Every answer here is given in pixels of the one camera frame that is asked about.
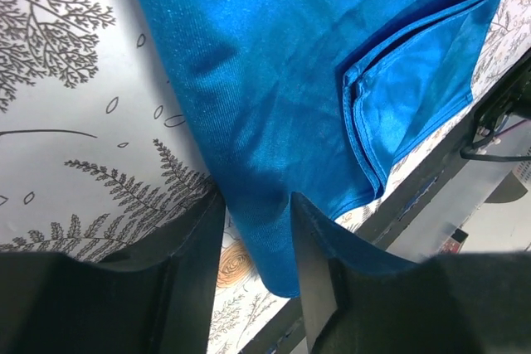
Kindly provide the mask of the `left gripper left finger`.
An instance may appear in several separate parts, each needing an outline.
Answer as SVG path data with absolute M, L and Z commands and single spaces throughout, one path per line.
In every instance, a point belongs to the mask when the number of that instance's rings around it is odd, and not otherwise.
M 224 219 L 213 190 L 97 263 L 2 254 L 2 352 L 204 353 Z

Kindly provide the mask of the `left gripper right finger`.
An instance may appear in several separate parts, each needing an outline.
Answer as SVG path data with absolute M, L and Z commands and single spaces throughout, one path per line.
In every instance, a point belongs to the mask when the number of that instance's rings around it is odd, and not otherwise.
M 312 353 L 527 353 L 530 255 L 392 255 L 290 199 Z

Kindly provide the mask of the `blue satin napkin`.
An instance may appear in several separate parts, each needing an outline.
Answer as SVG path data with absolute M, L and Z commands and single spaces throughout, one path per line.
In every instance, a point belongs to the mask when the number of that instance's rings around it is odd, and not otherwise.
M 327 217 L 472 99 L 501 0 L 139 0 L 167 77 L 263 284 L 299 284 L 289 199 Z

